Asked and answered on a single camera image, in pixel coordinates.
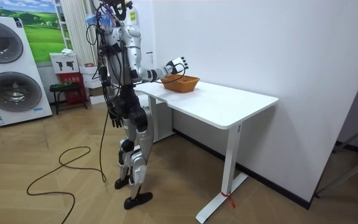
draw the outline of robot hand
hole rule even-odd
[[[186,60],[184,57],[178,57],[173,59],[172,61],[168,62],[167,65],[172,66],[172,74],[178,74],[185,69],[189,69],[187,66]]]

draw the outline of green landscape poster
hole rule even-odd
[[[65,48],[54,0],[0,0],[0,16],[20,18],[35,62],[49,62],[50,52]]]

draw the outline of orange basket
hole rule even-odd
[[[161,81],[164,84],[164,88],[168,90],[172,90],[178,93],[188,93],[194,90],[198,81],[200,80],[199,78],[189,77],[187,75],[183,76],[182,78],[180,77],[181,75],[170,75],[168,77],[162,78]]]

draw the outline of parquet floor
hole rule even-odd
[[[70,209],[70,196],[31,197],[25,190],[34,179],[56,168],[59,155],[71,147],[89,146],[93,150],[73,166],[98,168],[105,115],[100,104],[0,128],[0,223],[61,223]],[[66,223],[197,223],[195,215],[220,191],[223,161],[178,136],[156,143],[142,189],[153,192],[154,198],[125,211],[122,205],[129,189],[115,190],[113,186],[119,172],[118,142],[123,136],[123,130],[113,129],[108,123],[103,150],[105,184],[95,171],[63,168],[35,184],[31,191],[75,194],[76,205]],[[82,152],[85,149],[71,152],[63,160]],[[323,185],[357,162],[358,155],[352,152],[334,154]],[[358,175],[314,200],[308,211],[251,178],[233,197],[237,208],[225,202],[207,223],[358,223]]]

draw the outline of washing machine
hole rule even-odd
[[[0,126],[50,115],[21,21],[0,17]]]

